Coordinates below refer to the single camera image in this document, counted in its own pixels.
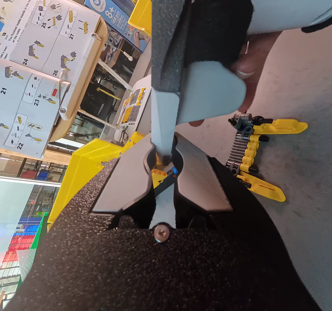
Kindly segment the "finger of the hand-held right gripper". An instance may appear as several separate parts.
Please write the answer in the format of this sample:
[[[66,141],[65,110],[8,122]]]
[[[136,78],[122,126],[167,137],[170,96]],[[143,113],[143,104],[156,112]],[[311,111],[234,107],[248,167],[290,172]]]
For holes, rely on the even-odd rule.
[[[151,90],[151,141],[159,158],[171,155],[179,101],[177,93]]]

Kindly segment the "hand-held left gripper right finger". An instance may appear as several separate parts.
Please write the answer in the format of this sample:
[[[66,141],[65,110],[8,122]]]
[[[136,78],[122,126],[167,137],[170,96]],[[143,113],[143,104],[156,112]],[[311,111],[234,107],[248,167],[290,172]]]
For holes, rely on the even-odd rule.
[[[197,217],[208,221],[210,215],[233,212],[209,156],[179,133],[174,136],[174,166],[176,224],[190,224]]]

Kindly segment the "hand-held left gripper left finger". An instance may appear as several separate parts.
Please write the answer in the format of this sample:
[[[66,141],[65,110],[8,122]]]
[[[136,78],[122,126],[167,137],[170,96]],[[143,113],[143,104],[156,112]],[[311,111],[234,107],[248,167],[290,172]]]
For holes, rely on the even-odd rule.
[[[127,215],[139,228],[149,228],[156,209],[151,174],[155,164],[156,150],[149,133],[118,158],[91,207],[91,214],[114,215],[113,227]]]

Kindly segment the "yellow black lego robot model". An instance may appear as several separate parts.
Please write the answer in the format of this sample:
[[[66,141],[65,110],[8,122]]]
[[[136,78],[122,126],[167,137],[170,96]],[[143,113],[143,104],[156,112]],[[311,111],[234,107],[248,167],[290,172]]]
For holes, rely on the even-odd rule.
[[[118,158],[127,150],[132,148],[136,143],[142,140],[144,137],[145,137],[144,134],[139,133],[137,131],[134,132],[134,134],[127,141],[122,150],[120,150]],[[153,183],[155,196],[157,197],[167,188],[169,188],[169,186],[174,184],[179,172],[174,166],[172,166],[169,169],[167,169],[167,171],[162,171],[154,168],[151,170],[151,174],[152,174],[152,183]]]

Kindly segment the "grey grille yellow lego assembly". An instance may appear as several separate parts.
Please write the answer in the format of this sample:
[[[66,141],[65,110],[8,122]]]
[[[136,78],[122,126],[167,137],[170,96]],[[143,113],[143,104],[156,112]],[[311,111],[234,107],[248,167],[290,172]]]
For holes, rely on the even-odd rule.
[[[237,134],[225,166],[249,191],[277,202],[284,202],[286,197],[279,187],[256,176],[259,169],[254,166],[254,160],[259,143],[268,140],[269,137],[266,135],[251,134],[247,139],[242,139],[241,134]]]

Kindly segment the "yellow lego blade with connector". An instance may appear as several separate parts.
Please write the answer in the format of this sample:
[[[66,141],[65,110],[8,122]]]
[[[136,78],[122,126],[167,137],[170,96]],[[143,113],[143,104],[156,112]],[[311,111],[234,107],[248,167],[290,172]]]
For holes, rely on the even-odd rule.
[[[284,135],[299,134],[308,128],[305,122],[295,119],[264,118],[252,114],[234,114],[228,122],[237,130],[241,137],[250,135]]]

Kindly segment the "person's right hand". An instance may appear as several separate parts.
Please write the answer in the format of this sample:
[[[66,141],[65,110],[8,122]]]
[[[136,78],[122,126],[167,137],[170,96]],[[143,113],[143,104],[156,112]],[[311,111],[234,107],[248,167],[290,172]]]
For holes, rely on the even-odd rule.
[[[229,67],[229,70],[242,79],[246,84],[246,96],[242,105],[237,109],[245,114],[250,108],[262,74],[264,64],[281,31],[247,36],[243,44],[239,59]]]

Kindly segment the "sticker sheet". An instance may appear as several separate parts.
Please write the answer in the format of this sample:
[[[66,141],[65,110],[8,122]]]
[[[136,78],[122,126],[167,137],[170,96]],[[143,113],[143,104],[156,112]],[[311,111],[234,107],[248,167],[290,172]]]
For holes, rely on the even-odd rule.
[[[135,125],[139,118],[139,112],[143,108],[145,93],[146,87],[139,88],[125,100],[118,118],[118,127]]]

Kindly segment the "yellow plastic bin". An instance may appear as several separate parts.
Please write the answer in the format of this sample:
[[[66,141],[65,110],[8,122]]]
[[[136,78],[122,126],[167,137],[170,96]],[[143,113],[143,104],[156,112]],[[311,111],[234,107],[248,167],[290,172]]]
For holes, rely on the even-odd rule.
[[[93,206],[111,170],[114,168],[122,147],[95,139],[72,155],[64,181],[48,219],[48,232],[56,230],[83,230],[102,232],[115,223],[114,215],[93,215]]]
[[[152,37],[152,1],[138,0],[128,24]]]

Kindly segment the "robot kit box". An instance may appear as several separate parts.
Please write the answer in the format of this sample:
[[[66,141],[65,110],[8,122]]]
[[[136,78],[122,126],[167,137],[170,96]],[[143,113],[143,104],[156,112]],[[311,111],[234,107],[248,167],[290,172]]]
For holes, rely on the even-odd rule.
[[[129,18],[138,0],[85,0],[85,6],[95,10],[105,22],[140,53],[150,37],[129,24]]]

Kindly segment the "black office chair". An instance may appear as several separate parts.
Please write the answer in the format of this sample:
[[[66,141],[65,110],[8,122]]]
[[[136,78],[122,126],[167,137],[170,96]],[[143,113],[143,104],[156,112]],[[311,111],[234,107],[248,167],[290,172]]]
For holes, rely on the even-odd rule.
[[[102,84],[89,82],[80,108],[85,112],[103,120],[110,122],[110,117],[114,112],[115,94]]]

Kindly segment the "green plastic bin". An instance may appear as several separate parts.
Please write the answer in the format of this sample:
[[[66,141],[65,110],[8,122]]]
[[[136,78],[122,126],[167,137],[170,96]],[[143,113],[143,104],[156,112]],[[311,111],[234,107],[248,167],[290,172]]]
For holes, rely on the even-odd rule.
[[[17,289],[20,287],[20,285],[23,283],[28,273],[30,272],[33,262],[35,260],[36,252],[48,232],[48,218],[49,218],[49,213],[45,212],[41,219],[39,228],[33,239],[31,247],[27,250],[17,251],[19,268],[21,272]]]

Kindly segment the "stack of red blue crates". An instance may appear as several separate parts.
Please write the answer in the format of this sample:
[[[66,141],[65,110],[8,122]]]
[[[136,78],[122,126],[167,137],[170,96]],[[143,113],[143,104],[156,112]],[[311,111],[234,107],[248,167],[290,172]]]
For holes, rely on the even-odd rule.
[[[27,222],[18,226],[15,230],[7,251],[1,260],[0,278],[1,280],[18,277],[21,275],[21,264],[18,251],[27,251],[31,249],[36,234],[39,231],[41,221]]]

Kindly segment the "instruction booklet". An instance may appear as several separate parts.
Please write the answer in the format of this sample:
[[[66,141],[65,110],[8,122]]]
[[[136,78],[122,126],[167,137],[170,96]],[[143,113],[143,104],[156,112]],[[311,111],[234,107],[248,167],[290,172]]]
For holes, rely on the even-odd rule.
[[[72,0],[1,0],[1,148],[43,158],[99,18]]]

